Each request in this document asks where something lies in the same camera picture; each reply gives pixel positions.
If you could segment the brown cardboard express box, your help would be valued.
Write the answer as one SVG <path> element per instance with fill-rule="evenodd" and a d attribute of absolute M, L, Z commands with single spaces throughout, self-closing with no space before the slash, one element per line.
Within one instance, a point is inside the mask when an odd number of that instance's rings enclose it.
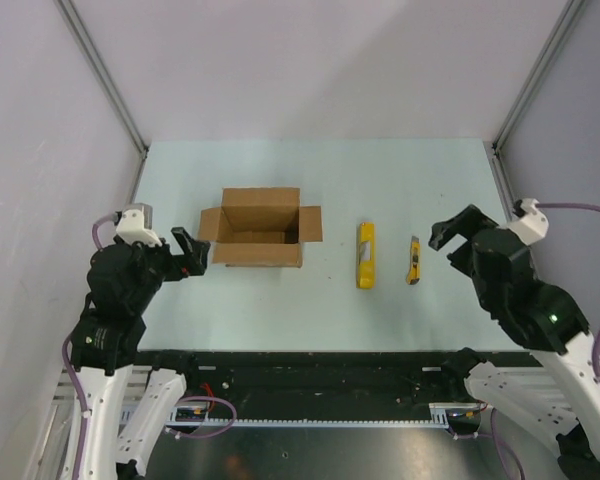
<path fill-rule="evenodd" d="M 300 268 L 303 246 L 323 240 L 322 209 L 303 206 L 296 187 L 225 188 L 201 211 L 197 238 L 227 267 Z"/>

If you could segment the yellow utility knife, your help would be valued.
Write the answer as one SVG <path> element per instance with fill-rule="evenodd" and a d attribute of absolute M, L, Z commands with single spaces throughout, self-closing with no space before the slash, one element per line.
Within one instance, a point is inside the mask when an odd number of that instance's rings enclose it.
<path fill-rule="evenodd" d="M 409 250 L 409 269 L 406 275 L 406 282 L 408 285 L 416 285 L 421 278 L 421 244 L 417 236 L 412 236 L 410 241 Z"/>

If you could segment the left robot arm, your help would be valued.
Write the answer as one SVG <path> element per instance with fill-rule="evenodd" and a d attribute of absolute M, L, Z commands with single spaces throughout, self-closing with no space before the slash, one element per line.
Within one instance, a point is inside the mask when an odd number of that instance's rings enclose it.
<path fill-rule="evenodd" d="M 92 256 L 90 291 L 78 323 L 62 347 L 63 362 L 75 390 L 64 479 L 142 479 L 168 414 L 179 399 L 201 387 L 193 356 L 159 353 L 148 385 L 126 426 L 119 425 L 138 344 L 146 330 L 142 318 L 166 282 L 206 272 L 210 244 L 182 227 L 171 231 L 181 247 L 141 241 L 113 244 Z"/>

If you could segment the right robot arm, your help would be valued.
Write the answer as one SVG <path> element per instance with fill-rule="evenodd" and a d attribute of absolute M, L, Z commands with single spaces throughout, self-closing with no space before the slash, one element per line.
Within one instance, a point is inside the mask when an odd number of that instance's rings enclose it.
<path fill-rule="evenodd" d="M 451 266 L 471 279 L 481 308 L 542 365 L 568 406 L 526 390 L 469 348 L 443 363 L 441 388 L 453 401 L 484 401 L 517 423 L 552 452 L 567 478 L 600 479 L 600 333 L 567 291 L 536 275 L 531 247 L 549 229 L 543 207 L 519 200 L 514 220 L 499 225 L 469 205 L 435 223 L 429 245 L 440 250 L 464 238 L 447 256 Z"/>

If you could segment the yellow item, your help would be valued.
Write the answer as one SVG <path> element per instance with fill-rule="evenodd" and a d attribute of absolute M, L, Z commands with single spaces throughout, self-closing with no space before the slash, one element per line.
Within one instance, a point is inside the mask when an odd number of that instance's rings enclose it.
<path fill-rule="evenodd" d="M 375 225 L 371 222 L 358 226 L 356 283 L 365 290 L 375 285 Z"/>

